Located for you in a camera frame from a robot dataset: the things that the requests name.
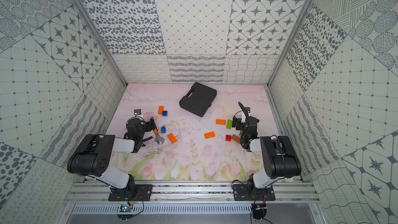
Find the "tan lego plate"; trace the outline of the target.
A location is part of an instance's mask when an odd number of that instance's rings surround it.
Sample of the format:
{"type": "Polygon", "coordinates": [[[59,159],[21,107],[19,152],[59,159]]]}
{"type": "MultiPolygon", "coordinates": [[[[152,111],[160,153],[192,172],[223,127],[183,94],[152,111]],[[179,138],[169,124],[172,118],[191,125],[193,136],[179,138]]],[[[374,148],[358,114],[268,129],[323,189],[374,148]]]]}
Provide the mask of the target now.
{"type": "Polygon", "coordinates": [[[231,136],[231,140],[233,140],[233,141],[235,141],[237,144],[240,144],[240,137],[239,136],[237,136],[237,135],[235,135],[235,134],[233,134],[232,136],[231,136]]]}

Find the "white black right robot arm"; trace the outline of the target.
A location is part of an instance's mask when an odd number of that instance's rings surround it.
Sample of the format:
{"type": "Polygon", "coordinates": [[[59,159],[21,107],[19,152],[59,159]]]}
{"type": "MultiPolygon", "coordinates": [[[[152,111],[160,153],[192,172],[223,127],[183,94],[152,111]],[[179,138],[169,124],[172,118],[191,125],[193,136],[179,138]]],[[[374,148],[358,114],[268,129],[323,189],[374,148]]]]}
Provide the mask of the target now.
{"type": "Polygon", "coordinates": [[[267,189],[275,182],[299,176],[302,166],[288,136],[258,136],[259,119],[233,117],[232,127],[241,131],[240,145],[247,152],[260,153],[263,169],[249,176],[248,191],[267,189]]]}

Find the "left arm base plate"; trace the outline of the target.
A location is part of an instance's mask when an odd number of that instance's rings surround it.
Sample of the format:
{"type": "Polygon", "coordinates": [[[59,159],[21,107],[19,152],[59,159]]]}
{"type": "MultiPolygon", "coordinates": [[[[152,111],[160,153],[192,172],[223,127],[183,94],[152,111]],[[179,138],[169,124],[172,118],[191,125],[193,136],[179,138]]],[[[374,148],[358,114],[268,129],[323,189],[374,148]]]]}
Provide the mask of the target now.
{"type": "Polygon", "coordinates": [[[152,194],[153,185],[135,185],[132,191],[127,191],[126,189],[116,189],[111,188],[108,201],[119,202],[119,201],[150,201],[152,194]]]}

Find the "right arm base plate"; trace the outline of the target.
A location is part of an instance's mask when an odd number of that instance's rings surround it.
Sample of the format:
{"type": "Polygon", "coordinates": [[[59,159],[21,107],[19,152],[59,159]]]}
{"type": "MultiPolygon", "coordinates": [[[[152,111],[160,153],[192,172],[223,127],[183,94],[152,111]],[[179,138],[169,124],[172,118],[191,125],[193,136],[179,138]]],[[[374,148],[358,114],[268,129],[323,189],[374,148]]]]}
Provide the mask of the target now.
{"type": "Polygon", "coordinates": [[[233,184],[233,196],[235,201],[275,201],[276,197],[273,188],[257,189],[249,191],[246,184],[233,184]]]}

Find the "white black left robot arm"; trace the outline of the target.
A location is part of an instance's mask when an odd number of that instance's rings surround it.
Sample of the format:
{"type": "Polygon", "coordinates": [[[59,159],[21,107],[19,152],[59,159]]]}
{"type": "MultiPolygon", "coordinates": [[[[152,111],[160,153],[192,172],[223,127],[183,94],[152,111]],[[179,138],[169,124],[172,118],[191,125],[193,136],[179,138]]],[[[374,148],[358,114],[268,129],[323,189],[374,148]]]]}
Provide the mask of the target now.
{"type": "Polygon", "coordinates": [[[68,172],[94,178],[119,194],[137,194],[134,177],[112,166],[110,159],[116,153],[137,153],[144,146],[145,133],[156,132],[157,127],[153,117],[145,121],[137,115],[126,122],[126,129],[123,138],[87,134],[69,158],[68,172]]]}

